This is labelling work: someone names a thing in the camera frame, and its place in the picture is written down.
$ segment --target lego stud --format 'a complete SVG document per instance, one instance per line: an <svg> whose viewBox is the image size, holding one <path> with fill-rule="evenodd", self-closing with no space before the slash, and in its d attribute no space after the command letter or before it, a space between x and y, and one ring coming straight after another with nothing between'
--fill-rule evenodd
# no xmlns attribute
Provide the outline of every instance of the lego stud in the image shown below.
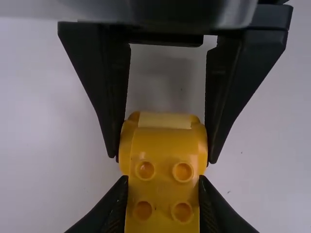
<svg viewBox="0 0 311 233"><path fill-rule="evenodd" d="M189 182L193 178L193 167L187 162L177 163L173 167L173 176L178 182Z"/></svg>
<svg viewBox="0 0 311 233"><path fill-rule="evenodd" d="M135 169L136 176L143 181L151 180L155 175L155 168L152 163L148 161L141 161Z"/></svg>
<svg viewBox="0 0 311 233"><path fill-rule="evenodd" d="M175 221L181 224L189 223L193 217L191 205L187 202L175 204L172 208L172 217Z"/></svg>
<svg viewBox="0 0 311 233"><path fill-rule="evenodd" d="M134 207L134 217L138 221L146 221L150 218L153 208L147 201L139 201Z"/></svg>

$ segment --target white background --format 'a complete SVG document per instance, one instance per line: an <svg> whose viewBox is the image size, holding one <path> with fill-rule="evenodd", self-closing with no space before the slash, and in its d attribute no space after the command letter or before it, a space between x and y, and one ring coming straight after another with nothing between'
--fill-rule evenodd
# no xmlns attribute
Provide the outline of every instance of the white background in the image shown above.
<svg viewBox="0 0 311 233"><path fill-rule="evenodd" d="M57 37L57 19L81 12L59 4L0 3L1 233L62 233L121 175ZM311 232L311 1L291 4L286 51L206 172L262 233ZM196 49L132 45L127 115L170 110L203 120L206 52L215 44L209 36Z"/></svg>

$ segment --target lego block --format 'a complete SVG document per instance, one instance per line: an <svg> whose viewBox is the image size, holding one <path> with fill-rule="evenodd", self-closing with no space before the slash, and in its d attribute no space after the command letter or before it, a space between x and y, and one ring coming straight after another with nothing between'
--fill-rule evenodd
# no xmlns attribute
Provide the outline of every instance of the lego block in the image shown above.
<svg viewBox="0 0 311 233"><path fill-rule="evenodd" d="M200 231L207 134L196 116L133 113L122 127L119 163L129 176L125 233Z"/></svg>

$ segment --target yellow lego brick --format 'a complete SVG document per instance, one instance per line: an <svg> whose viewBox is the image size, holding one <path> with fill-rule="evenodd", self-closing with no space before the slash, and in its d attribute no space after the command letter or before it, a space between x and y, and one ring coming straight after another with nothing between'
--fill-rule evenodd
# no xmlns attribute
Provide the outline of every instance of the yellow lego brick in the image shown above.
<svg viewBox="0 0 311 233"><path fill-rule="evenodd" d="M207 135L197 117L132 114L122 128L119 163L129 176L125 233L199 232Z"/></svg>

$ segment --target white surface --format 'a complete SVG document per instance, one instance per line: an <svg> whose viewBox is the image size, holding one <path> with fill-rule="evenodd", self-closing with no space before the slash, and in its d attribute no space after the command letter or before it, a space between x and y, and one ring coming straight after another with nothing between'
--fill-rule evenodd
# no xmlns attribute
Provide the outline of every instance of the white surface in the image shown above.
<svg viewBox="0 0 311 233"><path fill-rule="evenodd" d="M311 232L311 1L292 4L285 53L206 173L262 233ZM172 110L203 119L206 51L215 43L132 46L127 113ZM56 21L0 18L0 45L0 232L62 233L109 190L119 168L106 155Z"/></svg>

